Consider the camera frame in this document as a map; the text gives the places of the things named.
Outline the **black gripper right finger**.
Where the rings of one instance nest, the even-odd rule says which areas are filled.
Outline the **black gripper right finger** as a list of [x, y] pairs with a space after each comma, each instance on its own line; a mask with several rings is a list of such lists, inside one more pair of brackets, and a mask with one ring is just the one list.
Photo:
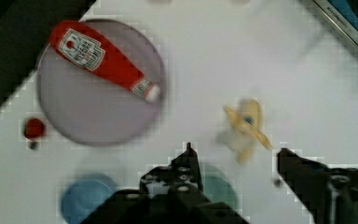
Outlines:
[[277, 170], [315, 224], [358, 224], [357, 168], [329, 168], [283, 148]]

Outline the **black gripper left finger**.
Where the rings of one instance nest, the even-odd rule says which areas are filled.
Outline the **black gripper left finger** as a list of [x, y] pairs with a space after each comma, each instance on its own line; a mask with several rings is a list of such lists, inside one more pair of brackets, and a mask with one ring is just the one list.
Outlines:
[[203, 191], [198, 154], [190, 142], [186, 143], [186, 150], [172, 159], [170, 164], [160, 165], [144, 174], [140, 178], [139, 189], [154, 198], [159, 194], [167, 194], [170, 187], [182, 184]]

